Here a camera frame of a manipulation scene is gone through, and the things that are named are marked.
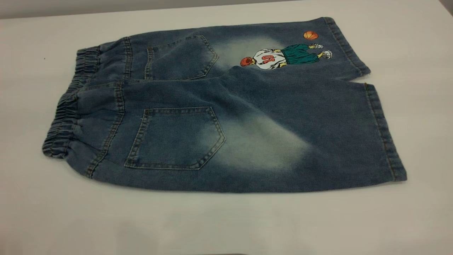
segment orange basketball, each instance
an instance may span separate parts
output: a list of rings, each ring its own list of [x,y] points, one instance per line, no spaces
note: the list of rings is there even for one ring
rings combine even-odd
[[[315,40],[316,38],[318,38],[318,34],[313,31],[307,31],[304,33],[304,38],[307,40]]]

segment white sneaker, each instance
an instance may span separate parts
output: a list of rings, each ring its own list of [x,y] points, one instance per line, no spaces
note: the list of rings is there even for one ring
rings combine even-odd
[[[323,57],[324,57],[325,59],[330,59],[330,58],[332,58],[332,51],[330,51],[330,50],[325,50],[325,51],[323,51],[323,53],[324,53]]]
[[[322,49],[324,48],[324,46],[320,45],[320,44],[312,44],[310,46],[314,46],[315,49]]]

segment basketball player print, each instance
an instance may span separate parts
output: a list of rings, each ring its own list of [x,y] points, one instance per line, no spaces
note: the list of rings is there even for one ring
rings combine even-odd
[[[318,34],[308,31],[304,34],[305,39],[313,40],[318,38]],[[320,44],[294,44],[284,49],[262,49],[254,56],[246,57],[241,60],[241,66],[256,64],[261,69],[274,70],[284,67],[288,64],[311,64],[316,63],[319,59],[332,58],[332,51],[324,50],[319,54],[309,53],[308,49],[322,49]]]

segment white table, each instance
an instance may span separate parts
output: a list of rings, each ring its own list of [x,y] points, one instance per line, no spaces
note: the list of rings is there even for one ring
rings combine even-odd
[[[155,30],[320,16],[336,20],[370,67],[360,81],[378,90],[408,181],[299,194],[154,192],[88,180],[41,153],[77,49]],[[437,0],[0,20],[0,40],[0,254],[453,254],[453,17]]]

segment back pocket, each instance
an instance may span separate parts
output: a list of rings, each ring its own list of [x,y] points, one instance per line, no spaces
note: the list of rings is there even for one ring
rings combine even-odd
[[[211,107],[145,109],[125,167],[199,170],[224,142]]]
[[[145,79],[189,80],[206,76],[219,56],[202,35],[149,47]]]

